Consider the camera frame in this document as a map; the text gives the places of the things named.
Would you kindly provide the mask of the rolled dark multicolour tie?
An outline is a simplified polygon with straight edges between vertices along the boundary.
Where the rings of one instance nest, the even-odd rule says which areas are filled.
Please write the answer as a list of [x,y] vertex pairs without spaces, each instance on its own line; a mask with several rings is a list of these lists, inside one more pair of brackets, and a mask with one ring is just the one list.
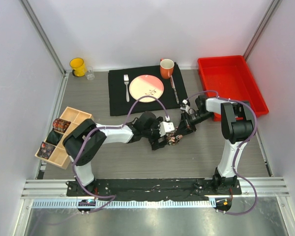
[[37,156],[44,159],[49,159],[55,148],[56,147],[52,144],[42,142],[38,150]]

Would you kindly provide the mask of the floral rose necktie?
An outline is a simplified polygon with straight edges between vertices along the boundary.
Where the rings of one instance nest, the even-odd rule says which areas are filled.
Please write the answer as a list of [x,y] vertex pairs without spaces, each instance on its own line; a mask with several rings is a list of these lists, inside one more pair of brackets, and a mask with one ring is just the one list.
[[169,133],[169,134],[165,135],[167,144],[169,146],[178,144],[180,142],[180,140],[182,139],[182,137],[183,136],[181,134],[176,135],[174,133]]

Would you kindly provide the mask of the silver table knife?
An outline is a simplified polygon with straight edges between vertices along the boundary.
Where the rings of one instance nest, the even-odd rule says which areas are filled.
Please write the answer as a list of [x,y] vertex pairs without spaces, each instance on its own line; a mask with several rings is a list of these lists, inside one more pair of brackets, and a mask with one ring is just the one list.
[[178,95],[177,95],[176,86],[175,86],[175,83],[174,83],[174,80],[173,80],[173,77],[172,77],[172,76],[170,77],[170,81],[171,81],[172,89],[173,89],[173,91],[174,91],[174,95],[175,95],[176,103],[179,104],[179,98],[178,98]]

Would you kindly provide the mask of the silver fork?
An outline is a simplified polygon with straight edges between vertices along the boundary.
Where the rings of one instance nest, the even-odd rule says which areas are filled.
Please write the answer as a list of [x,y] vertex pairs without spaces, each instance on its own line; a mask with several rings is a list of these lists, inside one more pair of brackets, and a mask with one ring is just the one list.
[[130,101],[129,90],[128,90],[129,77],[128,77],[127,74],[124,75],[124,84],[125,84],[125,87],[126,87],[126,102],[129,102]]

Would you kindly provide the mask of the rolled red patterned tie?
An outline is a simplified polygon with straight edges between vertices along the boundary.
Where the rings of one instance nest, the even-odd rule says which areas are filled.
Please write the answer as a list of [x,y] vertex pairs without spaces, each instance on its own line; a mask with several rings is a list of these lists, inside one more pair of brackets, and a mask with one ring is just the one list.
[[71,122],[67,120],[63,120],[61,118],[57,118],[53,121],[53,130],[60,132],[60,133],[65,133],[68,127],[70,126]]

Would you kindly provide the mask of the rolled dark green tie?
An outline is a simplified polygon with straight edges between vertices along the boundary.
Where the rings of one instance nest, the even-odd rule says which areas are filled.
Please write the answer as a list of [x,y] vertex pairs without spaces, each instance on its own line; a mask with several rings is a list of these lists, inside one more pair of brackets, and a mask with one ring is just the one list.
[[61,141],[62,137],[63,137],[62,133],[59,133],[55,130],[51,130],[46,138],[46,142],[54,146],[57,146],[59,142]]

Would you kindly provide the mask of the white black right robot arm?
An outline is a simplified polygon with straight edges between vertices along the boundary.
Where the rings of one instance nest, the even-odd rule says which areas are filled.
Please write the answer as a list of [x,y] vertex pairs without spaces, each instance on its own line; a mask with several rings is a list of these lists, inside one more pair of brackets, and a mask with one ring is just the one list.
[[197,124],[213,117],[214,114],[221,116],[221,131],[225,144],[211,186],[217,194],[224,194],[236,186],[241,154],[256,132],[256,115],[249,102],[199,95],[195,103],[198,108],[196,111],[189,107],[188,99],[182,102],[181,120],[174,137],[178,141],[182,136],[195,132]]

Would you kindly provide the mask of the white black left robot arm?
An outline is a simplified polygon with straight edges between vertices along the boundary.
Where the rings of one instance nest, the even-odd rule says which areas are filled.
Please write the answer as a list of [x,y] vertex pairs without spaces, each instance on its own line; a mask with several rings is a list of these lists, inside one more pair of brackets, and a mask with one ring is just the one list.
[[88,118],[78,125],[62,142],[72,163],[75,163],[74,174],[78,182],[78,191],[90,196],[95,190],[95,177],[91,160],[102,145],[111,143],[130,144],[148,139],[151,149],[157,150],[168,144],[166,136],[161,136],[162,117],[152,112],[144,112],[139,118],[127,122],[124,127],[104,126]]

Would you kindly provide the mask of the black cloth placemat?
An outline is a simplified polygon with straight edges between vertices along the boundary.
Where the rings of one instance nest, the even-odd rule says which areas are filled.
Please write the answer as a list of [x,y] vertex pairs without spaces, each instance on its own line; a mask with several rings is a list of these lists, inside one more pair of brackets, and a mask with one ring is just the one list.
[[187,98],[187,92],[177,63],[174,65],[173,81],[175,88],[172,88],[170,79],[161,77],[159,65],[110,70],[110,115],[128,114],[132,104],[144,95],[156,97],[166,109],[179,108],[179,103]]

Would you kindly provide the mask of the orange ceramic mug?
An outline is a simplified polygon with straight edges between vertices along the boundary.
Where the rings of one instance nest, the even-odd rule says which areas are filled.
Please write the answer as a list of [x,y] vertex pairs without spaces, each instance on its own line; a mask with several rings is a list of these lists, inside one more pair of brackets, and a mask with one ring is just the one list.
[[163,79],[169,79],[174,71],[175,63],[171,59],[160,60],[160,74]]

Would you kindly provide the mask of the clear drinking glass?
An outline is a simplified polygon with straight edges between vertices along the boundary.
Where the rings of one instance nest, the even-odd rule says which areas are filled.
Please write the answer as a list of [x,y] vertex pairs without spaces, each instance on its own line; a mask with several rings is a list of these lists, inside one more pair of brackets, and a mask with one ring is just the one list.
[[92,81],[94,80],[94,72],[93,72],[93,67],[92,66],[87,66],[87,71],[85,73],[85,76],[88,80]]

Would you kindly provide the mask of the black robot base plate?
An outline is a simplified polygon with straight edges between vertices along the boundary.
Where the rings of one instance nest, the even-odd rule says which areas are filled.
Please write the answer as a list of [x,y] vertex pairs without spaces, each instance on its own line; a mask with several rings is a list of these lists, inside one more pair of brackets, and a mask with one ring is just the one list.
[[205,178],[142,178],[142,179],[95,179],[85,191],[76,181],[67,181],[68,197],[88,197],[89,193],[108,201],[160,202],[201,201],[209,195],[241,195],[237,180],[233,186],[216,187],[211,179]]

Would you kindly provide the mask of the wooden compartment box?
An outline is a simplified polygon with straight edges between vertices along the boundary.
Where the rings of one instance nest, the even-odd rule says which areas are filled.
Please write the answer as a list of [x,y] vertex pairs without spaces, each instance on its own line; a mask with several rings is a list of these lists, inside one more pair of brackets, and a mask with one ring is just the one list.
[[80,110],[77,110],[77,109],[74,109],[71,107],[66,107],[64,112],[61,114],[61,116],[59,118],[71,122],[71,124],[68,127],[68,129],[66,130],[66,132],[63,133],[63,137],[62,137],[61,141],[59,142],[59,144],[57,146],[55,146],[56,148],[53,151],[53,153],[49,159],[44,159],[44,158],[38,157],[37,153],[38,153],[39,149],[37,150],[35,157],[37,157],[49,164],[55,165],[59,168],[66,169],[69,166],[69,164],[71,163],[71,160],[70,160],[68,154],[66,153],[66,150],[65,150],[62,142],[75,128],[77,128],[77,126],[79,124],[81,124],[84,120],[86,120],[88,118],[93,119],[93,116],[89,113],[86,113],[86,112],[83,112],[83,111],[80,111]]

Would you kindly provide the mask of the pink cream ceramic plate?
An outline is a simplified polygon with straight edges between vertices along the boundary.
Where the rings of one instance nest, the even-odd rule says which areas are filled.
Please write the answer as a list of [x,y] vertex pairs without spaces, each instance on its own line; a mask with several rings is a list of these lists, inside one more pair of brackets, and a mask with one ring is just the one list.
[[152,75],[141,75],[133,79],[129,86],[130,95],[138,100],[140,97],[149,95],[160,98],[164,92],[162,81]]

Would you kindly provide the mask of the yellow enamel mug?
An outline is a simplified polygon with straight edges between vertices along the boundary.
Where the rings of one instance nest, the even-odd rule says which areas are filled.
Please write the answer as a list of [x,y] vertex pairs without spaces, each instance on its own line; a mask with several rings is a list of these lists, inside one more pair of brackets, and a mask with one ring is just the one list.
[[74,58],[70,61],[69,63],[71,69],[72,69],[72,74],[75,77],[83,77],[85,76],[85,73],[87,71],[86,64],[82,58]]

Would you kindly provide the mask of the red plastic bin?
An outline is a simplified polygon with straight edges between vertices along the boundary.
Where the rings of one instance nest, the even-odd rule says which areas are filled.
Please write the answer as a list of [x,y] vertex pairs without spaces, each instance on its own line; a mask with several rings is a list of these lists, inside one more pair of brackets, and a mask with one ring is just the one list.
[[203,90],[218,92],[223,98],[249,101],[257,117],[269,110],[243,56],[199,58]]

